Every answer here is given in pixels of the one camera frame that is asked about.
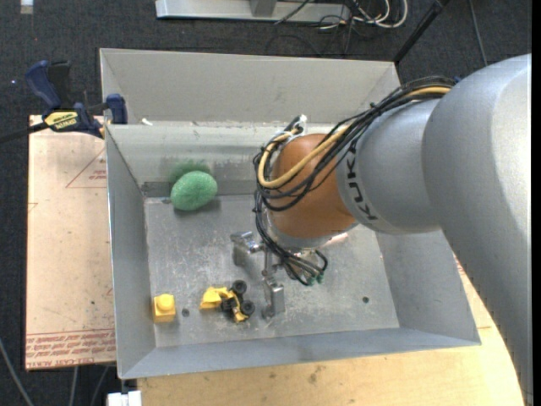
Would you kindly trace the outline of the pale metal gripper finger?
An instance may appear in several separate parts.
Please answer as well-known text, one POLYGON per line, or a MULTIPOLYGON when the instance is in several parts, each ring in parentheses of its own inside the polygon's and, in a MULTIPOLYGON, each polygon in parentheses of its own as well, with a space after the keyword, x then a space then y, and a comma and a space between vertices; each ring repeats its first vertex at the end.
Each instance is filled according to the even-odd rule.
POLYGON ((263 289, 265 295, 265 307, 261 311, 264 319, 270 318, 283 313, 286 310, 285 291, 274 277, 264 277, 263 289))
POLYGON ((243 266, 245 261, 259 251, 259 243, 251 231, 236 232, 230 235, 232 241, 232 259, 236 266, 243 266))

